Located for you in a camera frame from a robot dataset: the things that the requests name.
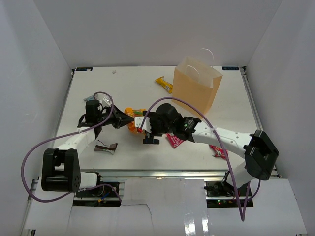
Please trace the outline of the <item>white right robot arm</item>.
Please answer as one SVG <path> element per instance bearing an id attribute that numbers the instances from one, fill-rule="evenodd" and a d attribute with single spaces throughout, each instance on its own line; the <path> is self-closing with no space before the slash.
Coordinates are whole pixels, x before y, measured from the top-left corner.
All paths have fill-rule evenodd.
<path id="1" fill-rule="evenodd" d="M 155 112 L 143 114 L 135 118 L 135 126 L 145 131 L 144 144 L 159 144 L 158 136 L 172 133 L 183 141 L 217 146 L 225 155 L 231 152 L 244 159 L 235 168 L 228 165 L 223 180 L 211 187 L 219 195 L 234 196 L 253 179 L 270 179 L 279 151 L 264 131 L 240 133 L 212 128 L 199 118 L 182 116 L 169 103 L 160 105 Z"/>

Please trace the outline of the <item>orange yellow snack bag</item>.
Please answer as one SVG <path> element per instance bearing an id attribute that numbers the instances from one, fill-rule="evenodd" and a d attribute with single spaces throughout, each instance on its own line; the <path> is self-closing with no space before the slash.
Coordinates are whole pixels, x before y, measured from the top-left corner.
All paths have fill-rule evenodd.
<path id="1" fill-rule="evenodd" d="M 145 109 L 138 109 L 137 110 L 137 109 L 133 109 L 131 107 L 125 108 L 125 114 L 130 116 L 130 117 L 133 117 L 133 118 L 143 116 L 144 111 L 145 111 Z M 127 125 L 127 128 L 133 134 L 139 133 L 138 128 L 135 126 L 134 120 Z"/>

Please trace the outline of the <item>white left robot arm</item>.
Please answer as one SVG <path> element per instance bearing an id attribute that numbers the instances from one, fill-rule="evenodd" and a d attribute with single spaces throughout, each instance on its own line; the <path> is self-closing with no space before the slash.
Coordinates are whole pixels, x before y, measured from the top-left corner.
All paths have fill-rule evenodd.
<path id="1" fill-rule="evenodd" d="M 102 108 L 98 100 L 87 101 L 85 111 L 78 122 L 78 133 L 57 148 L 44 152 L 41 176 L 44 191 L 75 193 L 87 189 L 93 196 L 103 193 L 104 184 L 97 180 L 98 174 L 81 171 L 79 156 L 98 138 L 103 126 L 112 125 L 119 129 L 133 122 L 134 118 L 116 106 Z"/>

